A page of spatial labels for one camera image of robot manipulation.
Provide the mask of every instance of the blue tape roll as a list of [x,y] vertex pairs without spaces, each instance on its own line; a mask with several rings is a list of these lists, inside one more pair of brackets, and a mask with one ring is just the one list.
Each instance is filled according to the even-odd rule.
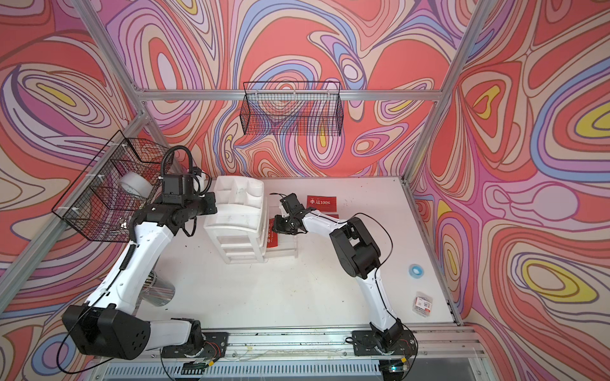
[[413,278],[421,278],[423,275],[423,268],[420,265],[410,265],[409,267],[409,274],[413,277]]

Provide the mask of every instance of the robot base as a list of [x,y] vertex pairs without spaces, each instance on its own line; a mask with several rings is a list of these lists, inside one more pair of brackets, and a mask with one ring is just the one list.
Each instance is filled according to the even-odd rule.
[[354,355],[356,356],[402,355],[404,351],[404,356],[409,358],[417,352],[415,337],[408,330],[404,330],[396,344],[385,353],[376,347],[372,330],[352,331],[351,337],[354,339]]
[[188,341],[182,345],[169,345],[161,350],[162,358],[221,358],[227,348],[227,332],[202,332],[199,321],[192,322]]

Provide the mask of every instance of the white table surface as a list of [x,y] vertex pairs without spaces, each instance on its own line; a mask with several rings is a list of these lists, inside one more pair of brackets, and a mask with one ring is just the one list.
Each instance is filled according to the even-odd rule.
[[[400,180],[394,177],[264,180],[269,205],[279,203],[271,192],[337,196],[340,218],[363,212],[391,234],[394,251],[380,268],[392,307],[407,325],[453,322],[441,285],[409,210]],[[372,220],[359,216],[381,250],[389,251],[387,235]],[[163,307],[143,301],[137,316],[144,320],[193,318],[205,329],[254,327],[317,327],[368,325],[368,308],[354,278],[342,269],[328,237],[298,235],[298,258],[271,258],[267,263],[227,265],[216,252],[199,217],[195,236],[179,232],[157,262],[158,275],[176,287]],[[424,275],[409,275],[412,263]],[[433,299],[429,317],[412,311],[415,293]]]

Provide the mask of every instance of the black wire basket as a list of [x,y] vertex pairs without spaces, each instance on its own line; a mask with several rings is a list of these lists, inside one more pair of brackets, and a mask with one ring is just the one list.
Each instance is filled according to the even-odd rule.
[[[52,212],[89,241],[129,242],[127,224],[132,214],[157,194],[160,164],[167,149],[117,132],[64,192]],[[98,160],[105,162],[93,173]],[[146,179],[152,185],[150,194],[137,196],[123,190],[119,180],[128,172]],[[68,195],[77,188],[83,189],[82,193],[71,201]]]
[[244,82],[239,117],[244,135],[341,136],[341,83]]

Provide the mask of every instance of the red card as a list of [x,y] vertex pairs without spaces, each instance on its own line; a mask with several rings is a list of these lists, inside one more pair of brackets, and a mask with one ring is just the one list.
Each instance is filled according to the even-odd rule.
[[307,196],[306,207],[314,207],[321,212],[336,212],[337,198],[324,196]]
[[278,234],[272,230],[274,218],[269,219],[269,233],[267,233],[267,247],[278,246]]

